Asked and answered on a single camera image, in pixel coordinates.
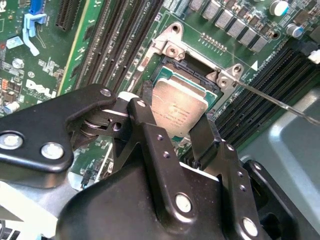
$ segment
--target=motherboard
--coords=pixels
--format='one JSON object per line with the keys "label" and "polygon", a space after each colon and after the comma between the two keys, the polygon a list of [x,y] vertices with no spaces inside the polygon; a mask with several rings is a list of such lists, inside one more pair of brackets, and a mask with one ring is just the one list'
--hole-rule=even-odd
{"label": "motherboard", "polygon": [[[316,0],[0,0],[0,117],[93,83],[139,95],[190,165],[207,114],[243,147],[283,111],[229,80],[293,104],[320,83]],[[112,172],[108,137],[79,148],[69,179]]]}

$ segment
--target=silver screw head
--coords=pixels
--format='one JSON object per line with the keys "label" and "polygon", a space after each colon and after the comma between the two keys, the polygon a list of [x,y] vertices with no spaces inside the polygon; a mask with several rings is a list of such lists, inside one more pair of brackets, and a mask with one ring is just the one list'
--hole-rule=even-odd
{"label": "silver screw head", "polygon": [[14,150],[23,144],[24,140],[18,134],[5,133],[0,135],[0,148],[6,150]]}
{"label": "silver screw head", "polygon": [[137,103],[138,103],[141,107],[145,107],[145,106],[146,106],[145,102],[142,101],[142,100],[137,101]]}
{"label": "silver screw head", "polygon": [[234,147],[233,147],[233,146],[231,146],[230,144],[227,144],[226,146],[227,146],[227,147],[228,147],[228,149],[229,149],[229,150],[231,150],[231,151],[234,151],[234,150],[235,150],[235,149],[234,149]]}
{"label": "silver screw head", "polygon": [[47,159],[60,159],[64,155],[63,147],[55,142],[49,142],[41,148],[41,154]]}
{"label": "silver screw head", "polygon": [[258,229],[257,229],[256,225],[254,224],[254,222],[251,221],[251,219],[244,217],[242,219],[242,223],[243,223],[243,226],[248,234],[250,234],[253,237],[258,236]]}
{"label": "silver screw head", "polygon": [[175,203],[182,212],[188,213],[191,211],[191,202],[185,195],[179,193],[175,196]]}
{"label": "silver screw head", "polygon": [[258,164],[258,163],[255,163],[254,164],[254,167],[258,170],[262,170],[262,167]]}
{"label": "silver screw head", "polygon": [[106,96],[106,97],[110,97],[111,96],[111,92],[108,89],[105,89],[105,88],[101,89],[100,93],[102,95]]}

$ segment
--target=capacitor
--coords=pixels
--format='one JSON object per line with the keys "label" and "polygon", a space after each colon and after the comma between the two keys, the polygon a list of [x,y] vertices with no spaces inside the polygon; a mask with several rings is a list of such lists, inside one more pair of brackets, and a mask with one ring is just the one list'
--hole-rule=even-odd
{"label": "capacitor", "polygon": [[286,34],[294,38],[299,38],[304,33],[304,29],[294,23],[289,24],[286,27]]}
{"label": "capacitor", "polygon": [[17,101],[11,102],[3,107],[3,111],[6,114],[12,114],[20,108],[20,105]]}
{"label": "capacitor", "polygon": [[289,9],[289,4],[287,1],[276,0],[270,5],[269,11],[271,15],[280,17],[286,14]]}

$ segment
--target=ram slot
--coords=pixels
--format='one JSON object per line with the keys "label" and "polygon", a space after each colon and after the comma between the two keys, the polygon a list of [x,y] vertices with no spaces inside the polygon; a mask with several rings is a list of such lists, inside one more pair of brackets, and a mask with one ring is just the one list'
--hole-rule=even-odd
{"label": "ram slot", "polygon": [[102,84],[107,86],[110,82],[110,77],[114,72],[115,68],[119,67],[118,61],[122,55],[123,49],[125,48],[128,40],[131,38],[133,29],[137,27],[137,23],[140,19],[140,16],[144,12],[145,0],[136,1],[134,3],[133,9],[129,16],[129,20],[126,23],[124,30],[119,33],[118,41],[115,42],[113,46],[113,51],[107,59],[106,63],[104,63],[104,70],[100,79],[102,79]]}
{"label": "ram slot", "polygon": [[115,3],[114,6],[112,6],[112,0],[105,0],[103,2],[92,40],[89,43],[89,47],[80,67],[81,70],[76,78],[75,89],[88,85],[89,78],[87,76],[91,75],[93,70],[92,65],[97,62],[101,44],[107,39],[112,31],[112,26],[117,20],[116,15],[121,9],[122,1],[113,1],[113,3]]}
{"label": "ram slot", "polygon": [[[319,67],[288,44],[253,79],[256,89],[285,103],[311,83]],[[279,107],[244,90],[216,120],[223,139],[239,147],[252,134],[268,124]]]}
{"label": "ram slot", "polygon": [[87,85],[93,84],[93,83],[99,83],[99,78],[102,70],[104,69],[105,59],[110,58],[110,47],[112,41],[119,41],[119,36],[117,36],[117,33],[119,32],[119,28],[121,27],[121,24],[124,21],[124,15],[127,10],[127,6],[130,3],[130,0],[124,0],[124,1],[116,1],[117,6],[119,6],[118,9],[116,9],[116,17],[114,18],[114,22],[112,23],[112,28],[110,28],[110,31],[105,32],[104,38],[101,41],[100,47],[98,47],[96,51],[96,60],[92,61],[92,64],[90,66],[90,74],[86,75],[87,78]]}
{"label": "ram slot", "polygon": [[128,49],[128,52],[126,53],[125,58],[123,59],[123,67],[120,67],[119,70],[115,73],[115,76],[113,77],[113,83],[115,83],[115,86],[112,88],[113,91],[117,92],[121,84],[123,83],[123,80],[125,79],[125,76],[127,75],[132,62],[136,58],[138,51],[140,50],[140,47],[143,41],[145,40],[149,29],[154,23],[154,19],[160,11],[160,8],[162,7],[163,3],[164,0],[152,1],[149,11],[146,13],[144,20],[136,30],[135,38],[131,44],[132,47]]}

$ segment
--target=mounting hole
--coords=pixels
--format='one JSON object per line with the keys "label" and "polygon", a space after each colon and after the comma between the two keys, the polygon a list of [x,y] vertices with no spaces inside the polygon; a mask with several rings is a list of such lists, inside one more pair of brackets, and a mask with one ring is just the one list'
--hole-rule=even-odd
{"label": "mounting hole", "polygon": [[158,134],[158,136],[156,136],[156,139],[158,139],[159,141],[162,141],[164,139],[164,137],[160,134]]}
{"label": "mounting hole", "polygon": [[164,152],[163,152],[163,156],[164,156],[166,159],[169,159],[169,158],[170,158],[170,153],[168,153],[167,151],[164,151]]}
{"label": "mounting hole", "polygon": [[278,32],[275,32],[273,35],[272,35],[272,39],[273,40],[276,40],[279,38],[279,33]]}
{"label": "mounting hole", "polygon": [[122,128],[122,124],[120,122],[115,122],[112,124],[112,129],[113,131],[117,132]]}
{"label": "mounting hole", "polygon": [[241,189],[243,192],[246,192],[246,191],[247,191],[246,187],[243,186],[243,185],[240,185],[240,189]]}
{"label": "mounting hole", "polygon": [[240,73],[241,67],[240,66],[235,66],[233,69],[236,73]]}
{"label": "mounting hole", "polygon": [[174,25],[173,27],[172,27],[172,31],[174,31],[176,34],[179,32],[179,27],[178,26],[176,26],[176,25]]}

